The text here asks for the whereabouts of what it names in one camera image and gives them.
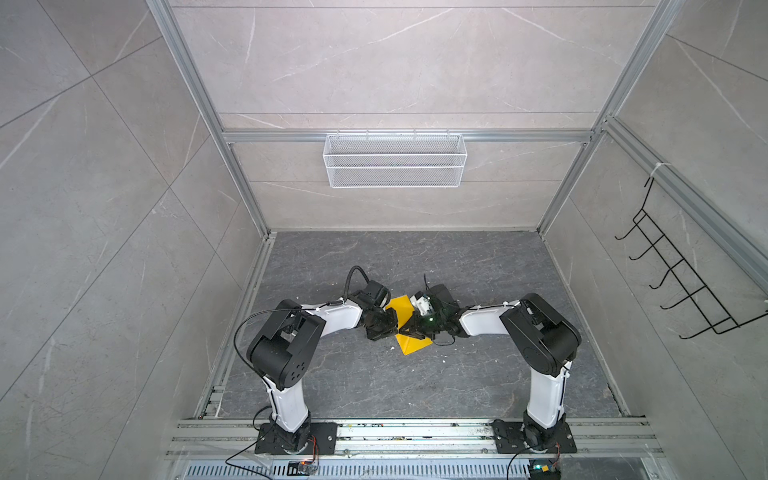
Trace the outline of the yellow square paper sheet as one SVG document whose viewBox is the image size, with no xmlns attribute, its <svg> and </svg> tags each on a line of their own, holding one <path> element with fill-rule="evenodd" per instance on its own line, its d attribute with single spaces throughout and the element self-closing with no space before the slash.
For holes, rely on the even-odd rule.
<svg viewBox="0 0 768 480">
<path fill-rule="evenodd" d="M 433 344 L 428 336 L 418 331 L 418 310 L 408 296 L 393 298 L 385 309 L 392 309 L 396 314 L 398 331 L 395 339 L 404 355 L 410 355 Z"/>
</svg>

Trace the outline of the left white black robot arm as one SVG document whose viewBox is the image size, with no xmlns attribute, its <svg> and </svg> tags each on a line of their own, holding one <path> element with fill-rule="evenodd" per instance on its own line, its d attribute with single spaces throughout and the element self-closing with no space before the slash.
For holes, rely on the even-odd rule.
<svg viewBox="0 0 768 480">
<path fill-rule="evenodd" d="M 311 413 L 304 401 L 302 379 L 320 340 L 362 325 L 373 340 L 394 334 L 397 317 L 385 306 L 389 290 L 376 281 L 338 300 L 303 305 L 281 301 L 251 340 L 241 359 L 261 378 L 269 396 L 268 434 L 289 453 L 310 443 Z"/>
</svg>

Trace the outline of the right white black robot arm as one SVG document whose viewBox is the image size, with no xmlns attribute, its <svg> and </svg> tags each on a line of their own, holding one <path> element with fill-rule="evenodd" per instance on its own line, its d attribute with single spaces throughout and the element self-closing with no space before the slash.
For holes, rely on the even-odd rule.
<svg viewBox="0 0 768 480">
<path fill-rule="evenodd" d="M 461 307 L 448 293 L 419 292 L 400 335 L 433 340 L 508 335 L 530 367 L 530 394 L 521 427 L 525 446 L 544 452 L 565 432 L 564 395 L 582 339 L 576 327 L 536 293 L 493 306 Z"/>
</svg>

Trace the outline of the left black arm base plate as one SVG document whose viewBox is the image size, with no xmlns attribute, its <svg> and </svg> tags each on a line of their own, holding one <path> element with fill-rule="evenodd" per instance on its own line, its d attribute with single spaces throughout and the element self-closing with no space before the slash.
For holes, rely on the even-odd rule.
<svg viewBox="0 0 768 480">
<path fill-rule="evenodd" d="M 305 422 L 296 432 L 288 432 L 274 422 L 262 423 L 254 452 L 331 455 L 335 452 L 338 427 L 333 422 Z"/>
</svg>

